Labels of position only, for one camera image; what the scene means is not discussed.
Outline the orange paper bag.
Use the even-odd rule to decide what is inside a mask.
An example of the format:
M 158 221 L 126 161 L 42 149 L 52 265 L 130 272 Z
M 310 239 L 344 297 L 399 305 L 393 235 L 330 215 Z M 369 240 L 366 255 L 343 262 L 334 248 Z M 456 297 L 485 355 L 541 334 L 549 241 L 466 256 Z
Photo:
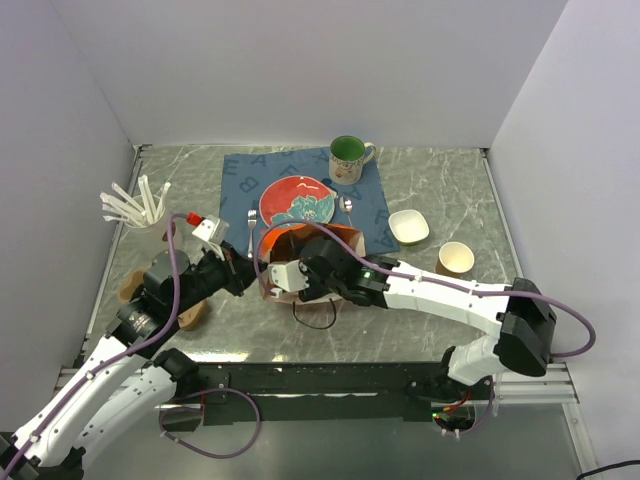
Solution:
M 253 261 L 262 299 L 291 308 L 293 319 L 312 330 L 328 330 L 337 321 L 333 299 L 303 303 L 299 291 L 305 288 L 302 271 L 328 275 L 332 271 L 347 272 L 361 269 L 359 258 L 365 254 L 362 232 L 337 224 L 280 222 L 254 239 Z M 305 305 L 328 305 L 331 320 L 324 325 L 303 321 L 297 309 Z

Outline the brown cardboard cup carrier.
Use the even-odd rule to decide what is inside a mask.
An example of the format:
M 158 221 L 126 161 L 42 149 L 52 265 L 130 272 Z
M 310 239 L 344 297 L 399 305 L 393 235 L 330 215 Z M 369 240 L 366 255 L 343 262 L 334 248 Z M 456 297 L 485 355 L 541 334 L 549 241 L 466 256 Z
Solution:
M 146 270 L 139 268 L 129 273 L 118 290 L 118 299 L 121 304 L 128 303 L 134 296 L 135 291 L 142 286 L 143 277 Z M 195 329 L 207 309 L 205 300 L 200 301 L 178 316 L 178 325 L 181 330 L 189 331 Z

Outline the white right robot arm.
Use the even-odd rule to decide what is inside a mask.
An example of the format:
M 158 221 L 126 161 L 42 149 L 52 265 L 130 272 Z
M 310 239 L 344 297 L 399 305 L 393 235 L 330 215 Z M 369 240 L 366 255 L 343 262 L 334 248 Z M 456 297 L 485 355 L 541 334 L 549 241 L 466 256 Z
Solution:
M 424 312 L 481 331 L 481 338 L 443 355 L 437 385 L 448 398 L 460 398 L 498 373 L 542 377 L 547 372 L 557 317 L 528 279 L 510 285 L 455 280 L 390 257 L 361 258 L 329 238 L 316 238 L 302 249 L 300 270 L 312 287 L 355 305 Z

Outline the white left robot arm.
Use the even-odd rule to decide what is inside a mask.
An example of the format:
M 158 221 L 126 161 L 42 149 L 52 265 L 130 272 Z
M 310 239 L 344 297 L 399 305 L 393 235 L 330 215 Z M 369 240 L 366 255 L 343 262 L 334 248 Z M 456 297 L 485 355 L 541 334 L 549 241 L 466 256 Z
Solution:
M 156 406 L 190 400 L 199 366 L 162 347 L 183 312 L 220 290 L 241 296 L 266 265 L 229 244 L 197 264 L 159 253 L 95 349 L 29 422 L 1 439 L 4 479 L 80 479 L 105 448 Z

